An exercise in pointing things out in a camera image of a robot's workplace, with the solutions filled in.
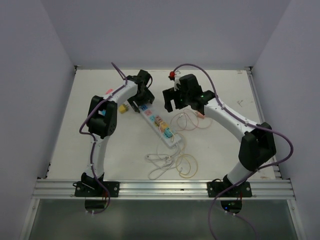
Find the white power strip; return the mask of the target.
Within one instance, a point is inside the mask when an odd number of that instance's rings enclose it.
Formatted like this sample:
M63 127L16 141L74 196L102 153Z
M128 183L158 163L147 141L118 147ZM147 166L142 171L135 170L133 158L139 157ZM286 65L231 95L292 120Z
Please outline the white power strip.
M175 148L182 142L181 136L152 104L143 104L138 109L143 119L151 126L168 148Z

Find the blue plug adapter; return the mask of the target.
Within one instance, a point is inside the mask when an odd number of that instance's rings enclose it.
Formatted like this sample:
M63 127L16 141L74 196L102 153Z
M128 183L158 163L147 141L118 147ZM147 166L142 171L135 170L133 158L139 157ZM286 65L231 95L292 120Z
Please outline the blue plug adapter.
M105 111L105 110L99 110L98 113L99 113L101 116L105 116L105 115L106 115L106 111Z

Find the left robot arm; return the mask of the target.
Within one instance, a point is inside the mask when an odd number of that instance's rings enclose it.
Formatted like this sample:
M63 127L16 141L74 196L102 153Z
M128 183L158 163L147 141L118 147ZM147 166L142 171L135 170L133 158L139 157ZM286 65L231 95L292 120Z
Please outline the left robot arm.
M139 107L153 103L155 97L148 89L147 84L152 76L145 70L137 75L124 78L123 84L116 90L104 96L92 97L88 116L81 125L79 132L91 136L92 148L89 155L87 169L81 175L81 183L92 196L103 193L104 160L107 143L117 127L117 115L120 105L128 102L135 112Z

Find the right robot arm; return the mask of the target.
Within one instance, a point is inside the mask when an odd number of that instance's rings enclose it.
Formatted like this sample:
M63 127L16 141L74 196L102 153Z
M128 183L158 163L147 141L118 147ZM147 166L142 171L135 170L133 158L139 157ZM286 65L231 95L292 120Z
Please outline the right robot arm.
M168 78L174 86L163 90L164 108L170 113L187 106L227 129L240 142L238 163L223 178L223 192L235 196L240 190L240 180L249 176L276 154L271 126L244 119L238 112L227 109L211 90L203 91L194 74L179 77L173 71Z

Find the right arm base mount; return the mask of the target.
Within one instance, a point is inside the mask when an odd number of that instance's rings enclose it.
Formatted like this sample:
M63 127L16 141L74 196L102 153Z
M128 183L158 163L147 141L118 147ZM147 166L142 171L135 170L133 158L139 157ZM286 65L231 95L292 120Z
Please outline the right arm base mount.
M209 198L250 198L253 196L251 185L245 181L239 185L233 186L227 179L214 179L206 183L207 194Z

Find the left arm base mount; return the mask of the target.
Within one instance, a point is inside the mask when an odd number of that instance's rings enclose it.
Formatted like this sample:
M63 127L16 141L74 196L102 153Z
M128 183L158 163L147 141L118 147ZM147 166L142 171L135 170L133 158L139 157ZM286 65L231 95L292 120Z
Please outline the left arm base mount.
M120 190L120 182L118 181L104 181L103 187L99 184L95 187L90 187L83 184L81 181L74 182L72 184L75 187L74 196L75 197L87 197L87 198L94 198L94 197L111 197L117 198L119 196Z

